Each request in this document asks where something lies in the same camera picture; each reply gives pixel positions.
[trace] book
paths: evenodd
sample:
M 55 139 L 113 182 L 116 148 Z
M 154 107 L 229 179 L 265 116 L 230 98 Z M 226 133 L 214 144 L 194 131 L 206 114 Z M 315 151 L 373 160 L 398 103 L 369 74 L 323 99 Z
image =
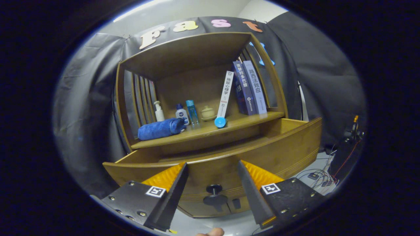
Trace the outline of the book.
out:
M 258 80 L 258 75 L 250 60 L 245 60 L 242 63 L 244 70 L 247 73 L 249 84 L 251 85 L 251 92 L 254 96 L 255 110 L 257 114 L 267 113 L 267 106 L 265 105 L 264 93 L 261 83 Z
M 240 61 L 233 62 L 236 97 L 238 100 L 239 112 L 245 115 L 254 115 L 255 103 L 247 75 Z
M 225 117 L 226 109 L 228 107 L 229 95 L 231 93 L 231 87 L 233 83 L 234 73 L 232 71 L 226 71 L 225 83 L 223 84 L 222 97 L 220 98 L 219 110 L 217 111 L 217 117 Z

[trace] blue bottle cap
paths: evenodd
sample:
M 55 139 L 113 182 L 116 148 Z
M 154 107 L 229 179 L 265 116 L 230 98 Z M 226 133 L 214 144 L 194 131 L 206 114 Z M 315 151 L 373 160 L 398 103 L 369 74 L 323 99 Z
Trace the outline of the blue bottle cap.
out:
M 226 125 L 226 119 L 223 117 L 217 117 L 214 120 L 214 124 L 218 127 L 218 128 L 223 128 Z
M 194 101 L 193 100 L 187 100 L 187 101 L 185 101 L 185 103 L 186 103 L 187 107 L 194 106 Z

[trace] white pump bottle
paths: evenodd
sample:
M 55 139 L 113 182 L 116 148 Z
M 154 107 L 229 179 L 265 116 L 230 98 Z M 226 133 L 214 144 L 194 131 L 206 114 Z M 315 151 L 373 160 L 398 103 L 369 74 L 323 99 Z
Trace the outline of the white pump bottle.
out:
M 156 105 L 156 111 L 155 111 L 156 120 L 157 121 L 164 121 L 165 120 L 165 117 L 163 116 L 163 110 L 162 110 L 162 108 L 159 105 L 160 102 L 159 101 L 156 101 L 156 102 L 154 102 L 154 104 Z

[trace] clear glass bottle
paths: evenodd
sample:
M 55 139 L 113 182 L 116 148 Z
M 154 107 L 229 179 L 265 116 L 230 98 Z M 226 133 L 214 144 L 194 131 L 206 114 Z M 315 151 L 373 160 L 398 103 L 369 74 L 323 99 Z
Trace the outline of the clear glass bottle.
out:
M 194 101 L 193 100 L 187 100 L 185 101 L 186 103 L 186 107 L 188 108 L 188 113 L 190 116 L 190 122 L 192 125 L 197 125 L 198 124 L 198 116 L 197 116 L 197 110 L 195 109 L 194 106 Z

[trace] blue towel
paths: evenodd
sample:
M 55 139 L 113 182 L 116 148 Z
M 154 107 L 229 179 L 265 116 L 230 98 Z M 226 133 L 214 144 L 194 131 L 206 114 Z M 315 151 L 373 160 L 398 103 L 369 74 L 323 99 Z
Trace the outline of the blue towel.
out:
M 171 118 L 143 125 L 139 128 L 138 136 L 140 140 L 158 139 L 179 134 L 183 129 L 186 129 L 184 119 Z

